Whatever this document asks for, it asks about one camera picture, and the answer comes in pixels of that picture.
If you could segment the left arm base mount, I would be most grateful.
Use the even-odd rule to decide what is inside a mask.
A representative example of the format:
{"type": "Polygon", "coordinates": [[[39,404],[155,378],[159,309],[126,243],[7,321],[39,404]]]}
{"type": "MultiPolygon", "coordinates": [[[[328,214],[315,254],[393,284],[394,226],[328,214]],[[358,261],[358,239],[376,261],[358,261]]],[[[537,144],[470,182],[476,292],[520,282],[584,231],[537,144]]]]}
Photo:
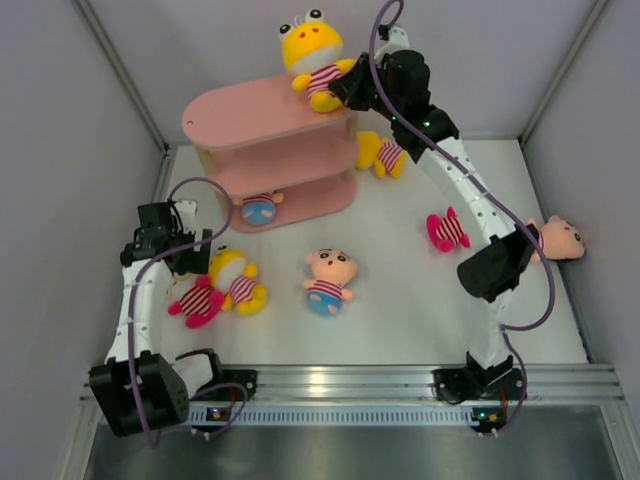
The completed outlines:
{"type": "Polygon", "coordinates": [[[254,369],[225,369],[216,373],[211,381],[198,389],[193,399],[197,401],[242,401],[241,385],[251,399],[257,390],[258,371],[254,369]]]}

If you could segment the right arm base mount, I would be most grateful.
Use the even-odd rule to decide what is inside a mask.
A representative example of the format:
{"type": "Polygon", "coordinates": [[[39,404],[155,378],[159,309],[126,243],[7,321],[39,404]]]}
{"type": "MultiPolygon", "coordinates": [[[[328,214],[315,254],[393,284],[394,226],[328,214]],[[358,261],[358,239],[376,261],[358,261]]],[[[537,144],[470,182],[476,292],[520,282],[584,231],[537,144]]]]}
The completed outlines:
{"type": "Polygon", "coordinates": [[[439,401],[461,404],[467,401],[518,400],[524,387],[517,368],[472,369],[471,367],[438,369],[433,372],[434,391],[439,401]]]}

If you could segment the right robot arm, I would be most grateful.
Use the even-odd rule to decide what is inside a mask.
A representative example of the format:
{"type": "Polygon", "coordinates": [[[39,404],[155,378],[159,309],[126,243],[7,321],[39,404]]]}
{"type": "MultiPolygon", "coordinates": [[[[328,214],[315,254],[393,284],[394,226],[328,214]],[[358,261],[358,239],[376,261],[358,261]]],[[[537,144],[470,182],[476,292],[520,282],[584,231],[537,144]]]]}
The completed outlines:
{"type": "Polygon", "coordinates": [[[464,366],[435,375],[438,399],[462,403],[481,398],[520,400],[524,367],[508,339],[509,308],[520,276],[537,251],[537,233],[497,200],[467,155],[449,115],[431,101],[430,69],[422,54],[398,50],[375,62],[362,54],[329,90],[352,111],[386,118],[392,137],[440,189],[457,213],[471,255],[457,267],[462,288],[488,305],[471,322],[464,366]]]}

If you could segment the yellow frog plush toy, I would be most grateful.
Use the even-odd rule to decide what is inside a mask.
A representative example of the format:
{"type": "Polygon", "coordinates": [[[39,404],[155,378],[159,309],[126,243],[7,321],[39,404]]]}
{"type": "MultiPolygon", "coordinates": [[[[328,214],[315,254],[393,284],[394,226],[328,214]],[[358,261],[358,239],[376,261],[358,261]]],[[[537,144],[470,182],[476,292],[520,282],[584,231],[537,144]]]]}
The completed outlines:
{"type": "Polygon", "coordinates": [[[341,102],[329,90],[329,84],[349,73],[356,60],[343,56],[342,37],[325,21],[323,11],[312,8],[304,19],[297,17],[294,24],[282,24],[279,40],[285,70],[292,76],[292,89],[306,94],[314,112],[338,109],[341,102]]]}

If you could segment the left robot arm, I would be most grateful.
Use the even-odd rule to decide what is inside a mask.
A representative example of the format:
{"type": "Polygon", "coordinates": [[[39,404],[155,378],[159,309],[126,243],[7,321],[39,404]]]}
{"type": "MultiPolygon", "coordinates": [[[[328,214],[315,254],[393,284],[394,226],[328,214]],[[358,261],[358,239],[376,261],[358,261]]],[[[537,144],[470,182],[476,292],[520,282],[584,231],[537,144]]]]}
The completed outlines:
{"type": "Polygon", "coordinates": [[[226,376],[216,354],[162,353],[162,323],[177,276],[203,274],[209,264],[210,229],[196,229],[197,204],[177,200],[141,205],[139,226],[120,253],[123,298],[113,343],[89,386],[117,437],[150,433],[186,421],[196,392],[219,397],[226,376]]]}

